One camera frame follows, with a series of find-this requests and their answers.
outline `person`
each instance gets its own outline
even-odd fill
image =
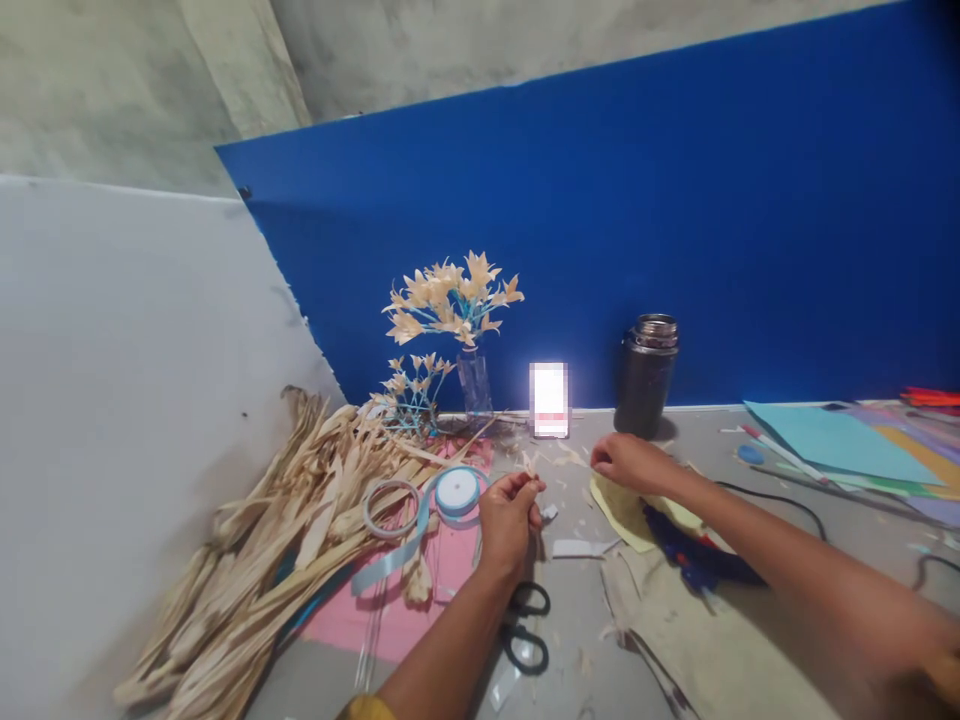
[[[960,622],[940,607],[632,435],[601,438],[590,465],[618,485],[699,516],[788,607],[831,638],[891,708],[903,705],[924,718],[960,712]],[[544,489],[523,473],[490,486],[480,498],[477,569],[376,695],[354,698],[338,720],[465,716],[522,578],[529,535],[543,526],[536,497]]]

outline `blue ribbon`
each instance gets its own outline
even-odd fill
[[[396,550],[387,553],[382,558],[377,560],[377,562],[373,563],[372,565],[368,565],[353,576],[353,580],[350,582],[350,592],[354,597],[362,594],[364,590],[373,587],[384,578],[390,577],[393,575],[393,573],[413,559],[414,555],[417,554],[417,548],[420,547],[420,540],[423,538],[424,533],[426,533],[427,525],[430,522],[430,499],[436,495],[437,484],[448,472],[451,472],[452,470],[463,469],[472,472],[476,476],[478,483],[489,487],[490,481],[487,479],[487,476],[480,470],[477,470],[477,468],[469,465],[459,465],[457,467],[447,468],[435,476],[427,484],[427,488],[424,490],[423,497],[420,500],[420,509],[417,512],[417,525],[416,529],[414,530],[413,537],[411,537],[408,542],[404,543]],[[473,508],[467,510],[464,508],[448,509],[455,514],[462,516]],[[440,518],[444,521],[444,523],[457,530],[464,530],[466,528],[473,527],[480,522],[479,517],[475,517],[472,520],[458,520],[455,516],[445,512],[444,507],[442,507],[439,503],[437,503],[437,511],[440,513]]]

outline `hand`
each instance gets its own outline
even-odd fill
[[[644,495],[668,495],[681,468],[656,445],[627,433],[611,433],[593,446],[590,467],[617,485]]]
[[[530,532],[543,529],[543,518],[535,501],[537,494],[546,488],[539,477],[510,473],[480,496],[483,550],[477,571],[507,581],[511,591],[523,574]]]

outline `black water bottle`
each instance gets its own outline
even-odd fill
[[[667,402],[673,365],[680,350],[677,321],[670,315],[641,315],[620,348],[617,411],[613,426],[652,440]]]

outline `blue backdrop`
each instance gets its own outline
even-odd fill
[[[882,6],[219,152],[353,402],[390,357],[455,353],[436,335],[398,349],[380,310],[394,279],[469,249],[527,296],[489,343],[499,408],[526,407],[527,364],[556,359],[575,406],[614,405],[619,339],[643,312],[680,322],[673,404],[956,389],[960,58],[943,8]]]

